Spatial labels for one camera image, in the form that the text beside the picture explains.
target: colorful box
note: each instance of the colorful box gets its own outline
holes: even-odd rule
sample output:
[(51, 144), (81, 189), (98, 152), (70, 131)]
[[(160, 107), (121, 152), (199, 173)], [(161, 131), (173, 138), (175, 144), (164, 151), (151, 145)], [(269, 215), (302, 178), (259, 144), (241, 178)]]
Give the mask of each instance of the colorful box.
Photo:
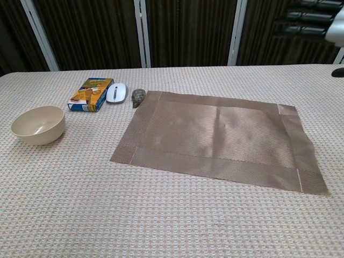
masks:
[(69, 109), (98, 112), (106, 99), (106, 92), (112, 84), (112, 78), (88, 78), (68, 101)]

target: dark curtain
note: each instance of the dark curtain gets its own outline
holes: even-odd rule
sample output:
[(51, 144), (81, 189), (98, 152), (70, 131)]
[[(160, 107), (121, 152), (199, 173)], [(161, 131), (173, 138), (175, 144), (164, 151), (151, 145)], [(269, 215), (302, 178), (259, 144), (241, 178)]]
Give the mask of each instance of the dark curtain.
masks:
[(34, 0), (61, 70), (141, 67), (132, 0)]
[(0, 76), (48, 70), (20, 0), (0, 0)]
[(225, 66), (237, 0), (146, 0), (153, 67)]
[(249, 0), (236, 65), (294, 65), (333, 63), (339, 48), (322, 41), (275, 38), (283, 27), (275, 19), (288, 11), (294, 0)]

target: tablecloth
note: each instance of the tablecloth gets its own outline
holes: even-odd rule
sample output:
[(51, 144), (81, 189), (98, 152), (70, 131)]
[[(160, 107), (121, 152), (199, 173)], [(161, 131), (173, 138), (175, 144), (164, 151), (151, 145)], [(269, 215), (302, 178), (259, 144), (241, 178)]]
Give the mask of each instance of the tablecloth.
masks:
[[(13, 73), (0, 78), (0, 257), (344, 257), (344, 78), (335, 65)], [(72, 112), (88, 77), (136, 88), (293, 105), (331, 193), (304, 193), (110, 162), (135, 112)], [(12, 121), (61, 107), (66, 130), (29, 146)]]

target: white computer mouse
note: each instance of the white computer mouse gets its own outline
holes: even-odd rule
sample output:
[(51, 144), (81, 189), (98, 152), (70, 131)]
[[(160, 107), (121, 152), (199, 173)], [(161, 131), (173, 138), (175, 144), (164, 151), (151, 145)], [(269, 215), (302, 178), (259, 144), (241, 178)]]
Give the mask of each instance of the white computer mouse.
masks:
[(123, 103), (128, 95), (127, 86), (124, 83), (114, 83), (107, 89), (106, 101), (114, 104)]

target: bowl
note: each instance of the bowl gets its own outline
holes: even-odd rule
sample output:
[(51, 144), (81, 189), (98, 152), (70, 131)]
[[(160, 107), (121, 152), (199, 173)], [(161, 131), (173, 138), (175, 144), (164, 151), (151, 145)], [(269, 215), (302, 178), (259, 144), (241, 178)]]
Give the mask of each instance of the bowl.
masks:
[(22, 141), (31, 145), (53, 142), (65, 130), (63, 110), (57, 106), (41, 106), (21, 114), (13, 121), (11, 130)]

